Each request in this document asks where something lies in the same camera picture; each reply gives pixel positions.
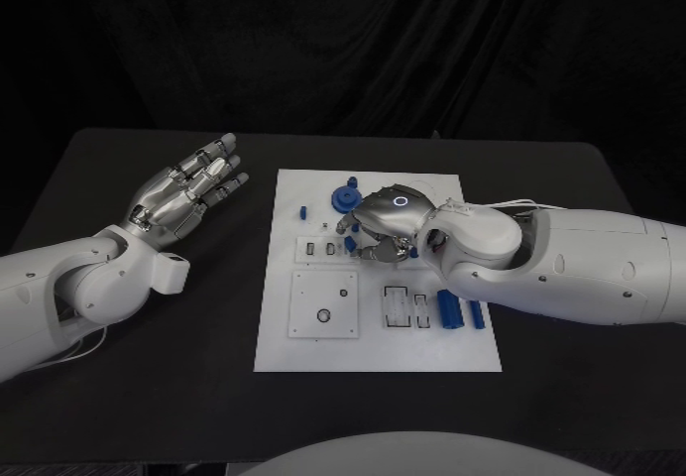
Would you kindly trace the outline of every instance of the small blue piece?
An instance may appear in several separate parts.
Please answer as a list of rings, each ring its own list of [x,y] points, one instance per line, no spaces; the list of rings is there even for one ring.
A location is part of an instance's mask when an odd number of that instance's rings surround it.
[[[438,291],[437,296],[443,328],[457,329],[459,327],[464,326],[464,319],[461,318],[460,300],[448,290]]]
[[[343,241],[346,242],[346,250],[349,253],[352,253],[358,248],[358,243],[355,242],[353,237],[346,236],[346,239]]]
[[[339,213],[346,214],[362,203],[362,194],[352,186],[339,186],[333,190],[332,205]]]
[[[471,309],[471,318],[474,319],[474,327],[477,329],[484,329],[486,324],[483,323],[482,303],[477,300],[471,300],[469,302],[469,308]]]

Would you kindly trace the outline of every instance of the white board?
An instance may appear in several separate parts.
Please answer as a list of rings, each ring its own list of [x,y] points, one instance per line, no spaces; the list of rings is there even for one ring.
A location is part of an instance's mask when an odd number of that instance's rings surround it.
[[[349,176],[358,178],[363,196],[378,191],[384,186],[399,183],[418,189],[435,205],[443,204],[450,197],[463,200],[457,176],[345,171],[278,171],[255,371],[500,372],[500,359],[487,306],[482,307],[486,329],[474,328],[469,305],[461,300],[464,327],[453,330],[443,329],[435,298],[443,285],[421,259],[410,259],[398,265],[371,261],[346,263],[345,257],[340,264],[303,262],[301,251],[297,251],[300,237],[324,237],[322,242],[326,241],[326,237],[330,237],[332,240],[339,238],[336,223],[343,215],[332,207],[332,192],[346,184]],[[303,205],[307,206],[306,220],[300,219],[300,206]],[[359,246],[375,244],[372,238],[362,231],[359,233],[349,232],[349,234]],[[355,273],[358,282],[356,337],[288,337],[294,290],[293,273],[297,271]],[[385,287],[408,287],[411,302],[415,300],[415,295],[427,295],[430,328],[418,328],[415,320],[412,327],[408,328],[386,326],[382,305]]]

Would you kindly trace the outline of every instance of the robotic hand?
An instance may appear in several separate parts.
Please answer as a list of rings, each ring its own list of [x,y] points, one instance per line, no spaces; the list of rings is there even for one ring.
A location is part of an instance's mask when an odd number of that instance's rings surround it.
[[[235,147],[228,134],[160,171],[134,195],[120,226],[0,258],[0,381],[131,317],[150,288],[165,295],[183,291],[189,262],[160,251],[247,182],[247,174],[224,182],[241,163]]]
[[[337,225],[379,241],[363,260],[397,263],[412,247],[450,292],[469,300],[591,324],[686,320],[686,228],[600,210],[536,209],[448,200],[412,188],[372,193]]]

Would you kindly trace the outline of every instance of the hole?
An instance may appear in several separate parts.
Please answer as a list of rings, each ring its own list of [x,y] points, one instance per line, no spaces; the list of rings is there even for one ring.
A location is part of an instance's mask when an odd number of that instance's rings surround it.
[[[320,322],[329,322],[332,320],[332,311],[329,309],[319,309],[317,320]]]

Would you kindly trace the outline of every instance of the black curtain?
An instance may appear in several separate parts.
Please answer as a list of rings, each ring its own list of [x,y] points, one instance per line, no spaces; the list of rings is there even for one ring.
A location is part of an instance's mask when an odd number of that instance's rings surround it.
[[[25,8],[30,22],[6,30],[5,91],[23,111],[15,137],[30,130],[42,155],[15,215],[75,131],[104,126],[587,141],[637,212],[683,222],[683,0],[39,0]]]

